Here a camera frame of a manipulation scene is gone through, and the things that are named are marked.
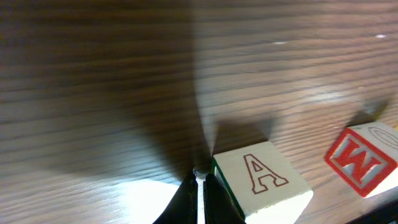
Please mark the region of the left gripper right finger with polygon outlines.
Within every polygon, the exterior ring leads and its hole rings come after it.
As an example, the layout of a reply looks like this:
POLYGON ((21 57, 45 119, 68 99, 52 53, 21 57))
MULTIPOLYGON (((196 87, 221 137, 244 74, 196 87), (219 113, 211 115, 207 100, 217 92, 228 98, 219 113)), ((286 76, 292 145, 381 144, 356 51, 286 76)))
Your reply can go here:
POLYGON ((208 174, 205 178, 203 201, 206 224, 246 224, 234 209, 226 189, 214 174, 208 174))

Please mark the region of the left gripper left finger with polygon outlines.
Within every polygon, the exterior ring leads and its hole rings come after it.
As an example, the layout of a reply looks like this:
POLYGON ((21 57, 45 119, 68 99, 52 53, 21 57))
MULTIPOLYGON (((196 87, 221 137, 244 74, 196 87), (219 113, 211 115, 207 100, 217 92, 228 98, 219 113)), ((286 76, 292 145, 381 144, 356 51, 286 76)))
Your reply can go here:
POLYGON ((189 172, 165 210, 153 224, 197 224, 198 183, 189 172))

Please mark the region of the white block letter A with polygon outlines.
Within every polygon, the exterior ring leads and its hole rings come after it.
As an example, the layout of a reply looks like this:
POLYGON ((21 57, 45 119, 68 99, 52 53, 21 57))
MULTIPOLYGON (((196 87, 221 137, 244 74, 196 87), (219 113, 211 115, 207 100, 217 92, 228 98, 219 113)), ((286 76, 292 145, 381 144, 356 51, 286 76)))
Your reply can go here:
POLYGON ((295 223, 313 190, 270 141, 213 156, 212 173, 246 223, 295 223))

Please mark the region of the white block letter O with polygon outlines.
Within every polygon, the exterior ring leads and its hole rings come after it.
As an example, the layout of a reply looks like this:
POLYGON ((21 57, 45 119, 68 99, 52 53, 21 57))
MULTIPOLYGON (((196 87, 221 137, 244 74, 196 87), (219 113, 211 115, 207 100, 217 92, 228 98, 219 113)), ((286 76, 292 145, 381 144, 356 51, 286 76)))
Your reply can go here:
POLYGON ((397 130, 372 122, 343 130, 325 162, 360 196, 397 187, 397 130))

